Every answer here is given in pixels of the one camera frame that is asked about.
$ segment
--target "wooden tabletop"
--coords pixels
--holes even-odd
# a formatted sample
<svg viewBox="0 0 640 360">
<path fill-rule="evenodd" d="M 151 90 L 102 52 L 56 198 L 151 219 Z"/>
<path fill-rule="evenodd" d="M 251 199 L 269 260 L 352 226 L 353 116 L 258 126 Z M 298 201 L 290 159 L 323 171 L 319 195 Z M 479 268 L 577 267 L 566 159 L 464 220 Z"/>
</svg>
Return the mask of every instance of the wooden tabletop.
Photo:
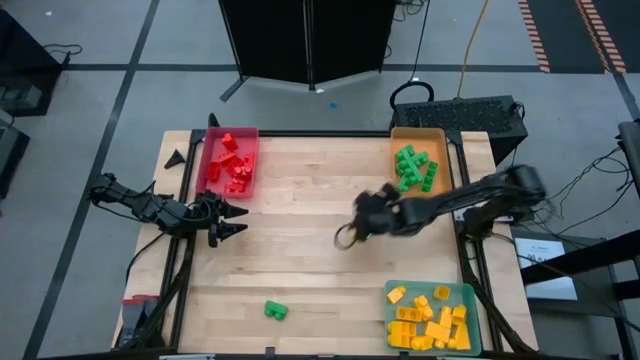
<svg viewBox="0 0 640 360">
<path fill-rule="evenodd" d="M 165 133 L 154 175 L 156 193 L 179 193 L 183 166 L 165 170 L 163 165 L 174 149 L 187 153 L 189 134 Z M 463 139 L 471 180 L 493 173 L 487 134 L 463 133 Z M 389 140 L 260 141 L 254 197 L 231 201 L 250 213 L 230 222 L 249 228 L 217 249 L 207 245 L 205 231 L 198 234 L 179 352 L 264 353 L 273 346 L 279 354 L 393 354 L 384 341 L 384 283 L 461 282 L 451 216 L 439 217 L 411 238 L 373 237 L 338 251 L 333 234 L 351 220 L 353 199 L 391 178 Z M 452 167 L 459 185 L 459 170 Z M 494 231 L 510 235 L 504 225 L 496 224 Z M 144 225 L 137 249 L 158 233 L 156 226 Z M 168 245 L 167 237 L 136 262 L 126 298 L 158 293 Z M 523 340 L 537 348 L 513 245 L 491 238 L 485 241 L 485 252 L 496 305 Z M 266 318 L 266 300 L 289 306 L 287 318 Z M 491 349 L 486 314 L 480 305 L 478 311 L 484 348 Z M 165 339 L 173 315 L 171 306 Z"/>
</svg>

